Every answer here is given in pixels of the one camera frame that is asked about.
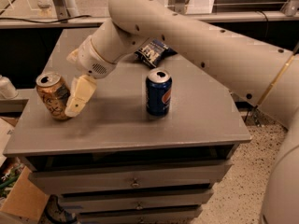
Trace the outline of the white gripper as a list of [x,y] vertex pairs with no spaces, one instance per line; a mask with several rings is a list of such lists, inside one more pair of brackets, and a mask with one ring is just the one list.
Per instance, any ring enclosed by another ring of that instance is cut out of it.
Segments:
[[115,68],[114,63],[105,61],[95,50],[89,35],[83,43],[71,51],[66,59],[75,64],[83,74],[74,77],[71,83],[70,97],[66,103],[65,114],[76,117],[92,98],[96,90],[96,80],[107,77]]

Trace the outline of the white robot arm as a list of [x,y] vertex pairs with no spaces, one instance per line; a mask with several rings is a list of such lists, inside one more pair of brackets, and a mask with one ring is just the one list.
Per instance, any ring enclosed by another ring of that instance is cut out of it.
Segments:
[[109,19],[68,57],[81,71],[66,114],[78,115],[96,81],[122,56],[158,39],[287,128],[269,176],[261,224],[299,224],[299,57],[179,15],[157,0],[108,0]]

